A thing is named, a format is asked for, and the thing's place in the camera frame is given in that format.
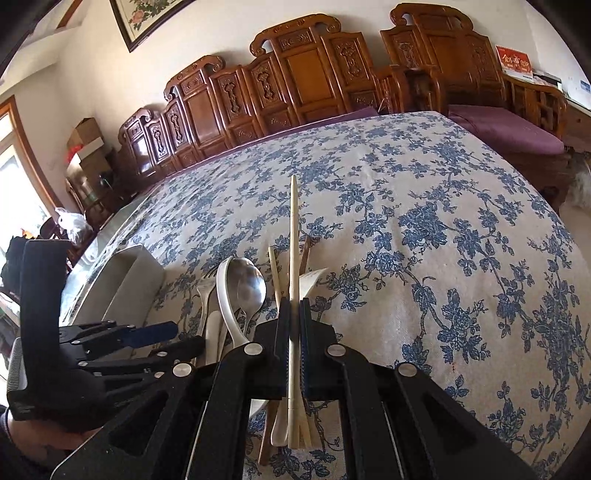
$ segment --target tablecloth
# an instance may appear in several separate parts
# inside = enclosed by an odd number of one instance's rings
[[[287,283],[292,174],[301,235],[314,242],[308,267],[329,269],[311,295],[315,319],[371,362],[414,363],[549,478],[591,417],[589,271],[545,200],[441,115],[316,128],[169,179],[95,274],[115,251],[145,245],[166,270],[147,323],[178,321],[183,338],[200,317],[202,274],[246,256],[268,284],[252,335],[277,313],[268,245]],[[280,449],[267,467],[255,462],[264,414],[250,422],[245,478],[343,478],[337,404],[308,414],[322,447]]]

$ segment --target red object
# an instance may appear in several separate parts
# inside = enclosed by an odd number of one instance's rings
[[[68,156],[66,158],[66,165],[69,165],[70,162],[72,161],[72,158],[74,158],[74,155],[76,155],[80,150],[82,150],[84,145],[75,145],[74,147],[72,147],[71,149],[68,150]]]
[[[527,56],[527,53],[498,45],[496,46],[496,50],[499,53],[499,59],[501,59],[503,69],[533,78],[530,58]]]

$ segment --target picture frame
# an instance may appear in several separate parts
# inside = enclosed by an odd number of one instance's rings
[[[195,0],[110,0],[121,36],[129,52],[170,17]]]

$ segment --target silver bolt head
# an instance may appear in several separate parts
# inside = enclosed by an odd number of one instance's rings
[[[259,343],[249,343],[244,347],[244,353],[247,355],[259,355],[262,352],[262,345]]]
[[[190,375],[192,371],[193,368],[189,364],[178,364],[173,368],[173,374],[176,377],[186,377],[187,375]]]
[[[417,367],[413,364],[401,364],[398,366],[398,373],[403,377],[414,377],[417,374]]]
[[[343,356],[345,353],[347,353],[347,349],[338,343],[333,343],[326,349],[326,351],[330,356]]]

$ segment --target human hand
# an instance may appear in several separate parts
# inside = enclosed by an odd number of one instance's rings
[[[53,449],[76,450],[99,430],[70,433],[54,421],[17,421],[12,418],[11,412],[8,412],[8,431],[12,442],[24,456],[41,465],[48,463],[49,454]]]

